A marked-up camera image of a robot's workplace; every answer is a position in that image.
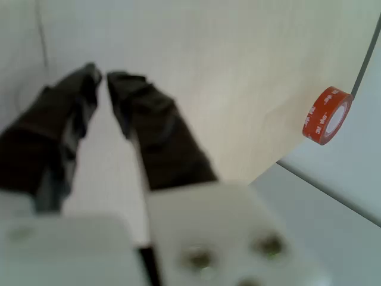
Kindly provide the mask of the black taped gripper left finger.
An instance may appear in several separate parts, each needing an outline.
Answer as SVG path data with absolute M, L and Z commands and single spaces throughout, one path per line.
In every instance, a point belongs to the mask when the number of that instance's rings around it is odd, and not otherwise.
M 60 212 L 70 195 L 80 141 L 98 107 L 102 74 L 87 63 L 37 98 L 1 132 L 1 191 L 25 195 L 36 212 Z

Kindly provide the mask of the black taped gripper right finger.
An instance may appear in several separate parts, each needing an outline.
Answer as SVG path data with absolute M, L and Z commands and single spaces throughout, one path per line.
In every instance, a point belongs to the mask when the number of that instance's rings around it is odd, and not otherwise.
M 125 71 L 108 73 L 107 85 L 145 172 L 161 285 L 326 284 L 253 187 L 219 180 L 172 98 Z

